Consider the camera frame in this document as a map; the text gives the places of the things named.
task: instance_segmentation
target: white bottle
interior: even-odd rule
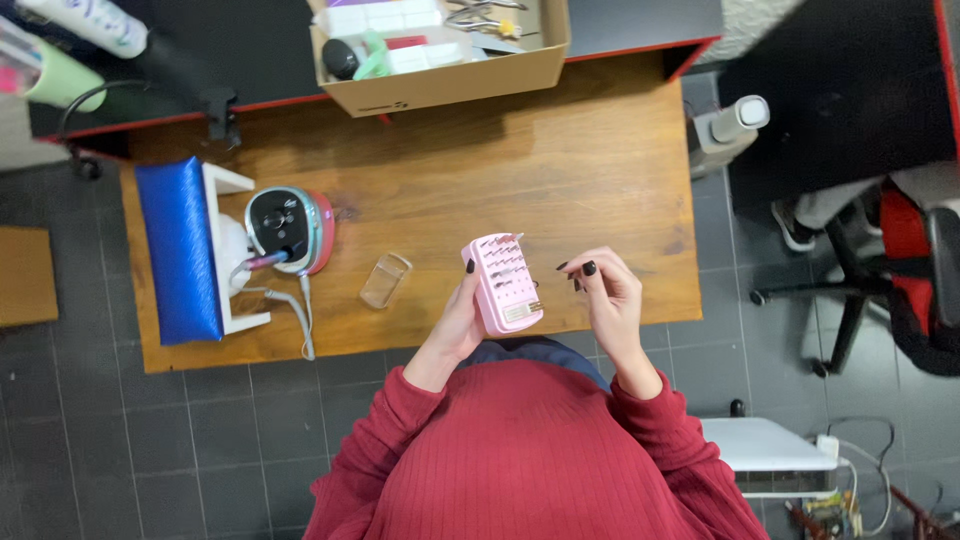
[[[109,0],[16,0],[77,36],[122,59],[147,48],[147,27]]]

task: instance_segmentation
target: white stand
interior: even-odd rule
[[[245,176],[230,172],[223,167],[203,164],[204,190],[206,194],[206,213],[210,223],[210,239],[213,243],[213,262],[217,272],[217,293],[220,297],[220,312],[224,319],[224,334],[246,330],[270,322],[270,312],[253,315],[233,316],[230,311],[230,272],[232,268],[221,268],[223,239],[220,237],[220,205],[218,195],[229,195],[241,191],[253,191],[255,182]]]

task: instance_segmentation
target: sweater sleeve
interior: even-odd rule
[[[373,396],[370,414],[353,424],[330,472],[310,486],[317,497],[303,538],[362,538],[380,492],[403,452],[446,395],[417,388],[397,367]]]
[[[704,439],[700,420],[686,415],[686,398],[670,389],[660,370],[663,390],[638,400],[614,378],[612,408],[623,428],[653,458],[674,496],[715,538],[768,538],[733,481],[733,470],[720,460],[717,445]]]

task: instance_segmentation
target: woman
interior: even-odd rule
[[[454,371],[485,335],[473,269],[311,486],[304,538],[767,537],[640,348],[641,286],[620,257],[600,248],[558,268],[587,290],[610,393],[544,357]]]

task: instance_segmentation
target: black office chair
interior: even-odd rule
[[[813,360],[820,377],[843,372],[868,302],[890,311],[894,341],[914,365],[960,377],[960,216],[951,209],[923,211],[888,183],[880,199],[880,228],[885,255],[861,259],[834,218],[826,229],[844,280],[757,289],[751,301],[763,306],[801,294],[846,297],[830,360]]]

